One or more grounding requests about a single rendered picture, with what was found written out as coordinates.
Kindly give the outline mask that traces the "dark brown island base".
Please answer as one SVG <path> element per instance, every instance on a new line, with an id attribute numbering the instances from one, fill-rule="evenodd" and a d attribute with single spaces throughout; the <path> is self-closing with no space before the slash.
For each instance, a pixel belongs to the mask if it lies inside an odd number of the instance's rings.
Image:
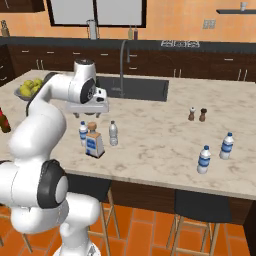
<path id="1" fill-rule="evenodd" d="M 217 195 L 198 193 L 185 190 L 175 190 L 158 186 L 112 181 L 114 203 L 117 205 L 141 208 L 163 213 L 174 212 L 174 198 L 178 195 L 188 201 L 196 199 L 209 206 L 210 200 L 217 206 Z M 244 228 L 251 256 L 256 256 L 256 200 L 229 197 L 232 224 L 240 224 Z"/>

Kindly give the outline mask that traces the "square glass bottle with cork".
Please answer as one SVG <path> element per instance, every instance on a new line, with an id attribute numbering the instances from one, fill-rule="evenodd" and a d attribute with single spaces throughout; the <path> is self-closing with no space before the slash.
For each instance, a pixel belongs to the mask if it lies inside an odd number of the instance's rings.
<path id="1" fill-rule="evenodd" d="M 95 122 L 88 123 L 88 133 L 86 135 L 85 153 L 89 156 L 100 158 L 105 150 L 103 146 L 102 136 L 96 131 L 97 124 Z"/>

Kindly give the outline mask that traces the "grey curved tap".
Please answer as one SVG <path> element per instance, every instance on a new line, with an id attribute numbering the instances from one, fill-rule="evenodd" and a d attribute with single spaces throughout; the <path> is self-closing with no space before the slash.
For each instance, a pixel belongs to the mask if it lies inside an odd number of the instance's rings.
<path id="1" fill-rule="evenodd" d="M 119 93 L 121 98 L 124 98 L 125 93 L 124 93 L 124 61 L 126 60 L 127 63 L 130 63 L 130 49 L 129 47 L 125 46 L 128 43 L 128 40 L 123 40 L 121 44 L 121 49 L 120 49 L 120 88 L 118 89 L 116 87 L 116 91 Z"/>

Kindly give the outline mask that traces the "brown glass bottle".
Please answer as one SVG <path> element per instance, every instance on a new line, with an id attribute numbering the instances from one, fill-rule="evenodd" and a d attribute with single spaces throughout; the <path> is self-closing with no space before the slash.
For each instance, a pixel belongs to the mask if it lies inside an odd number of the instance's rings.
<path id="1" fill-rule="evenodd" d="M 9 133 L 11 131 L 9 121 L 7 117 L 3 114 L 1 108 L 0 108 L 0 128 L 3 133 Z"/>

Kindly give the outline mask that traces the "clear plastic bottle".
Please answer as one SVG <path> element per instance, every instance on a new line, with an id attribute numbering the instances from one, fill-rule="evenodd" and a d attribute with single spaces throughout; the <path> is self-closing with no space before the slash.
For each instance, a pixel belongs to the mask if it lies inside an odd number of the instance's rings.
<path id="1" fill-rule="evenodd" d="M 110 144 L 112 146 L 118 145 L 118 129 L 114 120 L 111 121 L 109 126 L 109 137 L 110 137 Z"/>

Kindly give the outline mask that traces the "hob with grey grates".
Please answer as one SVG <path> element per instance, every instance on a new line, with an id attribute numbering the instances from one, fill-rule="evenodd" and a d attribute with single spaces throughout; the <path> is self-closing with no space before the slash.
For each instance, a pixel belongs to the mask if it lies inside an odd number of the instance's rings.
<path id="1" fill-rule="evenodd" d="M 166 48 L 200 48 L 199 41 L 191 40 L 162 40 L 161 47 Z"/>

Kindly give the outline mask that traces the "blue-label plastic bottle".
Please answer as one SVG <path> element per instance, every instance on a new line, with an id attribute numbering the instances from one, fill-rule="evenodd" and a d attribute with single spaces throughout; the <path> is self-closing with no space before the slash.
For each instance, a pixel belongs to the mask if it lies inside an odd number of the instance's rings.
<path id="1" fill-rule="evenodd" d="M 81 145 L 85 146 L 86 145 L 86 135 L 88 133 L 88 128 L 85 124 L 84 121 L 80 122 L 80 127 L 79 127 L 79 136 L 80 136 L 80 141 Z"/>
<path id="2" fill-rule="evenodd" d="M 200 152 L 198 165 L 197 165 L 197 172 L 199 174 L 205 174 L 208 170 L 208 166 L 210 164 L 211 153 L 209 150 L 209 146 L 205 145 L 203 150 Z"/>
<path id="3" fill-rule="evenodd" d="M 229 159 L 233 144 L 234 144 L 233 135 L 231 132 L 228 132 L 227 136 L 224 138 L 222 145 L 221 145 L 221 150 L 219 153 L 219 157 L 221 159 L 223 159 L 223 160 Z"/>

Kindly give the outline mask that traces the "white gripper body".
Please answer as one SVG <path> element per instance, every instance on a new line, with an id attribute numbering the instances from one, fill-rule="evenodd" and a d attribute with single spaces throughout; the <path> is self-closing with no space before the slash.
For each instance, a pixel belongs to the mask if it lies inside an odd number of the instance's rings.
<path id="1" fill-rule="evenodd" d="M 107 102 L 87 102 L 85 104 L 67 102 L 65 108 L 70 113 L 107 113 L 109 104 Z"/>

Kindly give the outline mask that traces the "dark brown cupboard run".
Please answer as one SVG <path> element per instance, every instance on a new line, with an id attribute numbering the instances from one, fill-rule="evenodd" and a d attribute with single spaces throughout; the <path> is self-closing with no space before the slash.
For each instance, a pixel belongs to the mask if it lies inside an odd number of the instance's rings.
<path id="1" fill-rule="evenodd" d="M 31 69 L 71 71 L 78 58 L 103 74 L 120 74 L 123 40 L 0 37 L 0 59 L 10 58 L 15 76 Z M 162 41 L 128 40 L 124 75 L 230 80 L 256 83 L 256 43 L 200 42 L 200 48 L 166 48 Z"/>

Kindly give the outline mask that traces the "dark grey sink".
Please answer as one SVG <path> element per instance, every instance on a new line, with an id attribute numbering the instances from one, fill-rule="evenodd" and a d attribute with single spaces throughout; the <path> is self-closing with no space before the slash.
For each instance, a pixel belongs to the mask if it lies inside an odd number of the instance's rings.
<path id="1" fill-rule="evenodd" d="M 107 92 L 111 98 L 120 98 L 124 93 L 125 99 L 166 102 L 168 95 L 168 80 L 124 78 L 120 84 L 119 77 L 97 77 L 97 86 Z"/>

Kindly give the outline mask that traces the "black-framed window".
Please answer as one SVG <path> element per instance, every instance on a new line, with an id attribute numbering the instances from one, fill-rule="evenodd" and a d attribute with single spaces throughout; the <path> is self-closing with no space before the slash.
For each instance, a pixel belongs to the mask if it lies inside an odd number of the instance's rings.
<path id="1" fill-rule="evenodd" d="M 52 26 L 146 27 L 147 0 L 46 0 Z"/>

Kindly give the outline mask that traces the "dark brown wall cupboard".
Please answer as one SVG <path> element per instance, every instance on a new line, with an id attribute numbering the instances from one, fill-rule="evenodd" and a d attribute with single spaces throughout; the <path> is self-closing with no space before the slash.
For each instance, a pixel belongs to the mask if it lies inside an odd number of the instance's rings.
<path id="1" fill-rule="evenodd" d="M 44 10 L 43 0 L 0 0 L 0 13 L 36 13 Z"/>

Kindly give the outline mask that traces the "tall grey grinder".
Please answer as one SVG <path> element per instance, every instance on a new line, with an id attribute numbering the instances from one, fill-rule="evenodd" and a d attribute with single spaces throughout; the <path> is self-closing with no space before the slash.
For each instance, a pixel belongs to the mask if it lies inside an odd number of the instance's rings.
<path id="1" fill-rule="evenodd" d="M 8 29 L 8 26 L 7 26 L 7 23 L 5 20 L 2 20 L 1 21 L 1 32 L 2 32 L 2 36 L 3 37 L 10 37 L 10 32 L 9 32 L 9 29 Z"/>

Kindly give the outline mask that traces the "dark wall shelf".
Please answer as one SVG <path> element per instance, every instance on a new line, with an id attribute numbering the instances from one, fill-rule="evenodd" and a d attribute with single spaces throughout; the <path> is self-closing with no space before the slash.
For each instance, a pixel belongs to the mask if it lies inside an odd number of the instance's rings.
<path id="1" fill-rule="evenodd" d="M 216 9 L 216 12 L 222 15 L 256 15 L 256 9 Z"/>

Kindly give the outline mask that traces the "black-seat wooden stool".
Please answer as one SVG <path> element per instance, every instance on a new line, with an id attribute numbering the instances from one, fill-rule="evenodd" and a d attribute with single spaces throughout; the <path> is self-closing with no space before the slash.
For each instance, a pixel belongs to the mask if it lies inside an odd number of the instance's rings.
<path id="1" fill-rule="evenodd" d="M 192 256 L 214 256 L 221 223 L 232 220 L 229 200 L 225 196 L 212 195 L 185 190 L 174 192 L 174 219 L 166 243 L 169 248 L 174 238 L 170 256 L 176 253 Z M 204 229 L 201 249 L 199 251 L 178 247 L 183 226 L 201 227 Z"/>
<path id="2" fill-rule="evenodd" d="M 107 256 L 111 256 L 108 237 L 108 225 L 111 218 L 114 219 L 117 238 L 120 238 L 120 231 L 111 190 L 112 181 L 109 179 L 80 176 L 75 174 L 68 174 L 68 181 L 70 192 L 89 195 L 100 202 L 102 232 L 99 233 L 88 230 L 88 234 L 102 237 L 105 241 Z"/>

